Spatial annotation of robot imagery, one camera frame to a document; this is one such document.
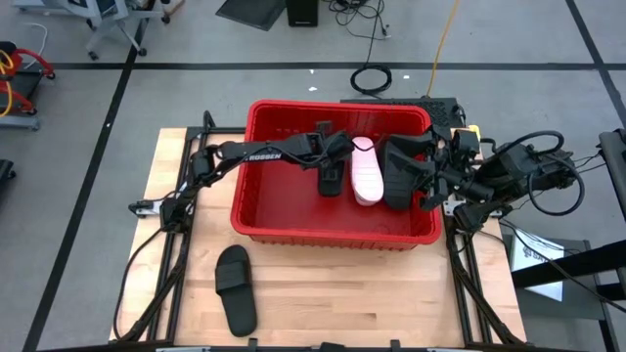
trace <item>black slide sandal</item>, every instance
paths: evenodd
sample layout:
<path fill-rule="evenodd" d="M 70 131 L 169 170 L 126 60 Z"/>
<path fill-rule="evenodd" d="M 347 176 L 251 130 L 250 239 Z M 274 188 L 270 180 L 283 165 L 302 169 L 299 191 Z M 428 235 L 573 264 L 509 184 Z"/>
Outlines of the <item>black slide sandal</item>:
<path fill-rule="evenodd" d="M 222 297 L 231 333 L 237 337 L 251 334 L 256 329 L 256 305 L 250 259 L 242 246 L 231 245 L 219 255 L 215 266 L 215 292 Z"/>

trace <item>chair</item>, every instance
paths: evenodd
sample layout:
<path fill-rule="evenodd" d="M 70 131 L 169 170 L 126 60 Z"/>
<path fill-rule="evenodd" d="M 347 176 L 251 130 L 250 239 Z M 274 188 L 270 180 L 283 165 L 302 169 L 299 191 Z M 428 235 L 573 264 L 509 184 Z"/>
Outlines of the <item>chair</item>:
<path fill-rule="evenodd" d="M 169 0 L 156 0 L 151 10 L 143 10 L 140 0 L 41 0 L 46 9 L 63 9 L 66 12 L 86 19 L 87 25 L 94 31 L 86 48 L 91 60 L 98 60 L 94 51 L 98 43 L 109 35 L 116 27 L 126 36 L 130 44 L 137 49 L 139 56 L 146 56 L 148 51 L 142 48 L 125 25 L 130 20 L 160 18 L 163 23 L 169 23 L 169 16 L 163 10 L 162 3 Z M 34 8 L 25 7 L 21 1 L 14 0 L 14 6 L 22 10 Z"/>

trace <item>yellow cable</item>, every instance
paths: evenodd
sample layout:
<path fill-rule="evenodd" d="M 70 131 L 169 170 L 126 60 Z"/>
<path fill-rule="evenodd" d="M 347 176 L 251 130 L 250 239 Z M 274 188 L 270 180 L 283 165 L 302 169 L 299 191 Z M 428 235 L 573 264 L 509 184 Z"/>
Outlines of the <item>yellow cable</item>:
<path fill-rule="evenodd" d="M 430 89 L 432 88 L 432 82 L 434 82 L 434 76 L 437 71 L 437 63 L 439 62 L 439 54 L 441 54 L 441 48 L 443 48 L 443 42 L 446 41 L 446 36 L 448 35 L 448 30 L 450 29 L 450 24 L 452 23 L 452 19 L 457 14 L 457 8 L 459 7 L 460 0 L 454 1 L 454 6 L 452 7 L 452 12 L 448 17 L 448 22 L 446 23 L 446 27 L 443 29 L 443 34 L 441 34 L 441 40 L 439 41 L 439 47 L 437 48 L 437 55 L 434 57 L 434 62 L 432 63 L 432 72 L 430 73 L 430 82 L 428 82 L 428 89 L 426 90 L 426 96 L 430 97 Z"/>
<path fill-rule="evenodd" d="M 4 56 L 4 58 L 7 60 L 7 63 L 9 63 L 9 65 L 6 66 L 0 60 L 0 73 L 5 74 L 6 73 L 5 68 L 13 69 L 13 61 L 11 61 L 11 57 L 7 53 L 5 53 L 3 50 L 0 50 L 0 54 L 2 54 L 2 56 Z M 11 83 L 9 83 L 9 81 L 7 81 L 7 94 L 9 95 L 7 107 L 4 109 L 2 113 L 0 113 L 0 117 L 6 116 L 9 113 L 9 111 L 11 111 L 11 106 L 13 105 L 13 91 L 11 90 Z"/>

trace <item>concrete floor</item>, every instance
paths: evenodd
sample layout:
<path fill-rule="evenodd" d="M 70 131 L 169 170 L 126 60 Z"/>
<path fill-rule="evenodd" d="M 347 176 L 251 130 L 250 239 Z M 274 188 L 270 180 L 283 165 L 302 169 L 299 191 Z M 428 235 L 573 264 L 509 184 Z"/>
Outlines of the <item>concrete floor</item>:
<path fill-rule="evenodd" d="M 351 37 L 320 5 L 317 28 L 290 28 L 283 14 L 268 31 L 214 16 L 221 1 L 187 0 L 168 26 L 151 22 L 137 63 L 358 63 L 369 41 Z M 376 42 L 372 61 L 428 63 L 452 0 L 387 1 L 383 19 L 391 38 Z M 626 3 L 578 1 L 583 20 L 606 63 L 626 63 Z M 44 56 L 53 63 L 88 63 L 83 50 L 90 30 L 70 17 L 20 13 L 0 4 L 3 39 L 38 50 L 41 33 L 22 22 L 48 26 Z M 351 29 L 370 33 L 371 22 Z M 102 63 L 126 61 L 121 36 L 98 49 Z M 464 1 L 441 61 L 444 63 L 590 64 L 592 56 L 564 0 Z M 163 127 L 201 124 L 210 110 L 220 126 L 246 124 L 248 107 L 264 98 L 337 102 L 361 98 L 349 85 L 353 69 L 135 69 L 113 125 L 103 126 L 121 70 L 58 72 L 38 94 L 42 128 L 33 133 L 0 130 L 0 157 L 16 164 L 19 177 L 0 201 L 0 350 L 21 350 L 66 232 L 87 167 L 103 129 L 111 136 L 82 216 L 67 268 L 39 349 L 105 343 L 136 219 L 126 205 L 140 198 Z M 429 69 L 395 69 L 387 98 L 425 93 Z M 610 77 L 626 92 L 626 72 Z M 363 85 L 375 85 L 375 73 Z M 484 136 L 509 141 L 538 129 L 556 129 L 577 156 L 595 153 L 598 134 L 622 127 L 597 70 L 440 70 L 431 96 L 454 96 Z M 517 225 L 546 237 L 588 239 L 593 246 L 624 240 L 621 216 L 603 169 L 584 174 L 587 197 L 564 218 L 532 206 L 511 215 Z M 575 190 L 543 196 L 546 206 L 565 208 Z M 540 346 L 603 350 L 596 324 L 524 316 L 528 338 Z M 626 319 L 612 314 L 616 330 Z M 625 336 L 621 346 L 626 348 Z"/>

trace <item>wooden table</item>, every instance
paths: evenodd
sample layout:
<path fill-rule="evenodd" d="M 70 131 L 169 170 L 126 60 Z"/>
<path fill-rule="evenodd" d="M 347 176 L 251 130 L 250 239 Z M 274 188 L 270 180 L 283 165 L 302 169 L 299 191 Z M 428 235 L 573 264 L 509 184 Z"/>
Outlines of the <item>wooden table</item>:
<path fill-rule="evenodd" d="M 162 129 L 145 198 L 175 188 L 186 129 Z M 209 143 L 240 141 L 243 135 L 213 135 Z M 215 293 L 217 257 L 231 244 L 251 258 L 261 346 L 313 346 L 323 341 L 350 347 L 463 346 L 453 275 L 445 235 L 431 245 L 403 252 L 283 246 L 253 242 L 230 224 L 237 181 L 231 172 L 199 194 L 191 252 L 180 306 L 177 345 L 246 345 L 230 334 Z M 159 227 L 157 216 L 138 221 L 132 251 Z M 490 220 L 483 229 L 498 237 Z M 128 331 L 153 297 L 165 234 L 147 246 L 131 267 L 119 312 Z M 506 252 L 486 236 L 473 239 L 484 296 L 502 321 L 525 339 Z M 473 338 L 480 340 L 470 298 Z M 161 311 L 158 337 L 164 337 L 169 301 Z"/>

